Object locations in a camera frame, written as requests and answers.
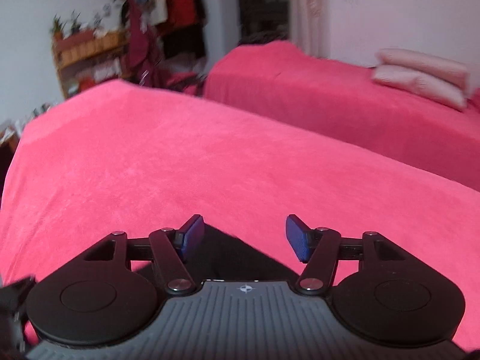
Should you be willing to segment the near pink bed blanket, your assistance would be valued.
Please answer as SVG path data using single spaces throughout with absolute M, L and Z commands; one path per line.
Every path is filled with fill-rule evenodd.
M 25 127 L 1 198 L 1 279 L 43 278 L 114 231 L 200 214 L 295 272 L 288 215 L 375 231 L 456 283 L 479 347 L 479 193 L 355 145 L 196 97 L 111 81 Z

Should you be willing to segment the pink bed blanket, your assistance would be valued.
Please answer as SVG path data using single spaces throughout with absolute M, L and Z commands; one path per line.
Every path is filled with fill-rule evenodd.
M 196 97 L 111 81 L 25 127 L 1 198 L 1 279 L 43 278 L 114 231 L 200 214 L 295 272 L 288 215 L 375 231 L 456 283 L 479 347 L 479 193 L 355 145 Z
M 210 70 L 203 95 L 479 189 L 479 111 L 375 84 L 372 72 L 289 41 L 242 45 Z

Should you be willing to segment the cluttered side table items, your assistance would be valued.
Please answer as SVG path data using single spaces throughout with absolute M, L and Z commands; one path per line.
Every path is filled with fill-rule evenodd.
M 57 106 L 57 103 L 44 103 L 36 107 L 26 116 L 12 120 L 5 119 L 1 121 L 1 145 L 10 147 L 17 146 L 26 125 L 37 117 L 47 113 L 51 108 Z

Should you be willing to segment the lower pink pillow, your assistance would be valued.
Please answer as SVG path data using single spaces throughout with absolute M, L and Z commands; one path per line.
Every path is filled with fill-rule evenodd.
M 467 100 L 460 88 L 425 72 L 383 64 L 374 69 L 372 80 L 377 84 L 407 91 L 457 111 L 464 111 L 467 108 Z

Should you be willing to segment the pink pillow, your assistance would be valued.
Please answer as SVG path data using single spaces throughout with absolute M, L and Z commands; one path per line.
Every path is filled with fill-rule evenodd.
M 410 68 L 445 80 L 454 86 L 467 90 L 470 71 L 465 64 L 451 59 L 398 48 L 380 49 L 377 59 L 383 64 Z
M 467 100 L 460 88 L 425 72 L 383 64 L 374 69 L 372 80 L 377 84 L 407 91 L 457 111 L 464 111 L 467 108 Z

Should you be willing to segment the upper pink pillow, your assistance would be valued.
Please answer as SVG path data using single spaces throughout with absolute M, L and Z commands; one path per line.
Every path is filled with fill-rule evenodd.
M 377 59 L 383 64 L 410 68 L 445 80 L 454 86 L 467 90 L 470 71 L 465 64 L 451 59 L 398 48 L 380 49 Z

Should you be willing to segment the wooden shelf rack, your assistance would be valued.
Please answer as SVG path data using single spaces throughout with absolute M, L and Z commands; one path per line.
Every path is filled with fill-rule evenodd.
M 128 79 L 129 34 L 123 29 L 82 27 L 79 16 L 55 16 L 50 29 L 51 53 L 65 100 L 104 81 Z

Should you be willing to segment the far pink bed blanket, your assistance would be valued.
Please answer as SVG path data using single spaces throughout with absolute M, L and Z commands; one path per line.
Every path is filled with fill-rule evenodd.
M 289 41 L 242 45 L 210 70 L 203 95 L 479 189 L 479 111 L 375 84 L 372 72 Z

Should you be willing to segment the hanging clothes pile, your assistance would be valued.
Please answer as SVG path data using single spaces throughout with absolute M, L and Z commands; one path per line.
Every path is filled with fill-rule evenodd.
M 126 66 L 131 81 L 150 88 L 198 94 L 203 78 L 195 67 L 175 72 L 172 61 L 178 57 L 194 65 L 205 61 L 207 13 L 203 0 L 121 1 L 120 24 L 128 32 Z

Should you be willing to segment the pink patterned curtain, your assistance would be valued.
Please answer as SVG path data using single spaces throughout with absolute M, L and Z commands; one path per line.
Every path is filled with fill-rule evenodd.
M 289 0 L 289 39 L 306 55 L 329 54 L 328 0 Z

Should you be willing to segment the dark window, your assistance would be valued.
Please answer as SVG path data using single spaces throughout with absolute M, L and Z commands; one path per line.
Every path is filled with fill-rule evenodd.
M 238 0 L 242 45 L 263 45 L 289 38 L 290 0 Z

